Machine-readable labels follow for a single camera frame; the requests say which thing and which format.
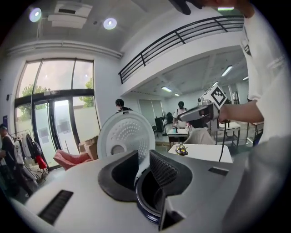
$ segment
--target ceiling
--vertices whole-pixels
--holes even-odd
[[[168,0],[68,0],[67,2],[92,6],[83,28],[52,27],[51,21],[43,19],[39,40],[75,40],[120,51],[127,35],[134,35],[150,20],[172,9]],[[42,0],[36,2],[32,8],[40,7],[42,17],[47,18],[54,14],[56,4],[57,1]],[[107,18],[117,20],[115,29],[104,29],[103,22]],[[9,47],[35,41],[38,24],[29,21],[29,10],[27,10],[11,31]]]
[[[231,71],[224,77],[222,73],[232,65]],[[232,46],[200,54],[187,63],[155,77],[148,83],[136,88],[135,92],[162,97],[173,97],[198,90],[206,90],[216,81],[224,86],[242,81],[248,76],[246,59],[240,46]],[[173,92],[166,92],[163,86]]]

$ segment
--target small figurine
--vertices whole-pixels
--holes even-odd
[[[185,147],[183,144],[180,144],[176,147],[176,152],[178,155],[185,156],[188,154],[188,151],[186,151],[187,147]]]

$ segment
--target doorway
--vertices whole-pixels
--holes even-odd
[[[79,154],[77,129],[72,98],[35,102],[32,108],[32,125],[35,140],[39,143],[50,170],[60,167],[53,157],[58,149]]]

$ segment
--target black cable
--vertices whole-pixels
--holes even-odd
[[[224,147],[225,139],[226,139],[226,122],[224,122],[224,133],[223,133],[222,149],[221,149],[221,155],[220,155],[220,158],[219,158],[219,162],[220,162],[222,154],[223,154],[223,147]]]

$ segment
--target glass door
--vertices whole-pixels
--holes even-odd
[[[69,100],[53,102],[53,119],[60,149],[69,154],[78,155],[79,150],[71,125],[69,102]]]
[[[39,145],[45,156],[45,160],[49,168],[58,166],[59,164],[54,161],[56,152],[55,142],[51,132],[51,122],[49,116],[49,103],[35,103],[35,137],[38,138]]]

